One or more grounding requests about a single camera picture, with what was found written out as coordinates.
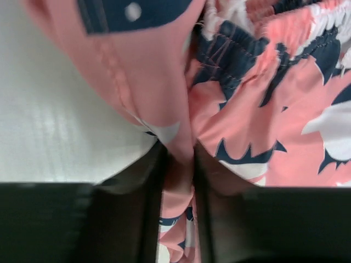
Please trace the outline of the pink shark print shorts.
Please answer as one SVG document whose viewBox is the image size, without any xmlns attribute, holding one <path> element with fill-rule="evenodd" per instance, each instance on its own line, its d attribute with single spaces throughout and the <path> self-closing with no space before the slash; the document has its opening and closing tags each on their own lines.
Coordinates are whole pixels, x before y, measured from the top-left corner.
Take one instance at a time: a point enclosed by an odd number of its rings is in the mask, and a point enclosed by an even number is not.
<svg viewBox="0 0 351 263">
<path fill-rule="evenodd" d="M 175 157 L 159 241 L 199 262 L 194 145 L 257 186 L 350 185 L 350 1 L 25 1 L 97 93 Z"/>
</svg>

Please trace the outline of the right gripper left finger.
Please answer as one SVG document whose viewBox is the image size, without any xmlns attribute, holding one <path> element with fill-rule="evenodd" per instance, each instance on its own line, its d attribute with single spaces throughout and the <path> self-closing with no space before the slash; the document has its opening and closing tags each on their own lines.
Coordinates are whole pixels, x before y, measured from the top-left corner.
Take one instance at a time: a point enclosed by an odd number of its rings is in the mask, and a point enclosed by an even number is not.
<svg viewBox="0 0 351 263">
<path fill-rule="evenodd" d="M 168 153 L 101 184 L 1 183 L 1 262 L 156 262 Z"/>
</svg>

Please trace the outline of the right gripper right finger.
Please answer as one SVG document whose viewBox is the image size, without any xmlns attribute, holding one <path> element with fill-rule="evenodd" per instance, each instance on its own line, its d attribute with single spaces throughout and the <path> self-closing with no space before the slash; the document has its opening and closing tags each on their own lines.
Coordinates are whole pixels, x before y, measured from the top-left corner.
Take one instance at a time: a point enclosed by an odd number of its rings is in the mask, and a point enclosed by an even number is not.
<svg viewBox="0 0 351 263">
<path fill-rule="evenodd" d="M 195 146 L 202 262 L 350 262 L 350 189 L 258 187 Z"/>
</svg>

